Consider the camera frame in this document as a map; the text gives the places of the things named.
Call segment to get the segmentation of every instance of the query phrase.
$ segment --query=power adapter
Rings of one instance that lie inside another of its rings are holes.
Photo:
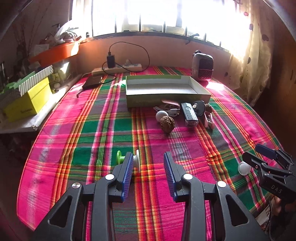
[[[111,52],[108,52],[107,65],[108,68],[115,68],[115,55],[112,55]]]

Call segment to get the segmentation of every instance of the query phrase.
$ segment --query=green knob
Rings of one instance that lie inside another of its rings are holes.
[[[123,163],[124,158],[125,158],[125,156],[121,155],[121,151],[117,151],[116,160],[117,160],[118,165]]]

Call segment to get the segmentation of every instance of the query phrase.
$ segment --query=power strip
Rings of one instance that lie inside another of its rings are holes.
[[[127,68],[131,72],[133,72],[133,71],[142,71],[142,65],[141,64],[123,65],[123,67]],[[114,68],[104,68],[104,71],[106,71],[109,74],[128,72],[126,69],[120,67],[119,65],[116,65]],[[104,71],[102,70],[102,68],[96,68],[91,72],[91,74],[92,75],[105,74]]]

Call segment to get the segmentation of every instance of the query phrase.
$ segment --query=open box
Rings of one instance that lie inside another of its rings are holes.
[[[126,77],[127,107],[153,107],[162,99],[179,103],[202,100],[209,103],[211,94],[190,76],[134,75]]]

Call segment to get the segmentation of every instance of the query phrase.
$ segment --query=window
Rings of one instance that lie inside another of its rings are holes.
[[[250,17],[234,0],[73,0],[72,18],[93,36],[125,31],[194,35],[238,58],[250,35]]]

